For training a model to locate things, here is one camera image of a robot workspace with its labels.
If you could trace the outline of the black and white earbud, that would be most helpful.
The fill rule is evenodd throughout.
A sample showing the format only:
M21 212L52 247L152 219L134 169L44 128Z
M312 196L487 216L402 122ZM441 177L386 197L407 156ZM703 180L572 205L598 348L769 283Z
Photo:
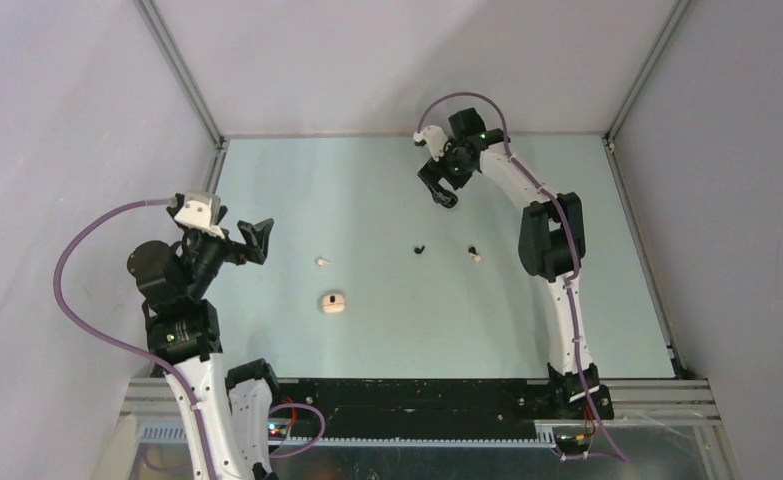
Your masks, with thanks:
M471 258L473 259L474 262L479 263L481 261L482 257L479 254L479 252L478 252L478 250L476 249L475 246L470 246L468 248L468 253L469 253L469 255L471 256Z

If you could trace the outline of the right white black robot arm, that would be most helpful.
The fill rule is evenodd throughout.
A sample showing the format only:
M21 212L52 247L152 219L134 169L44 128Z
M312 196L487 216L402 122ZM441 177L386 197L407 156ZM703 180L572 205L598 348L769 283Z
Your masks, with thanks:
M586 252L583 206L575 193L540 181L516 155L508 135L489 129L473 108L451 115L450 128L419 122L413 142L429 152L418 177L434 203L456 206L457 191L476 174L494 182L519 209L518 257L542 280L552 302L547 315L548 402L563 418L601 420L609 398L585 337L579 300Z

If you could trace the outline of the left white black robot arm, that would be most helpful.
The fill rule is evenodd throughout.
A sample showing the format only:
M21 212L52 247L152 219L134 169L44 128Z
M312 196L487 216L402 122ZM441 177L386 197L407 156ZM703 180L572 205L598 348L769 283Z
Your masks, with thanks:
M147 348L179 406L197 479L276 476L267 421L283 390L263 358L227 367L217 310L205 298L224 264L266 261L273 225L239 222L240 242L186 229L174 244L145 242L127 260L144 297Z

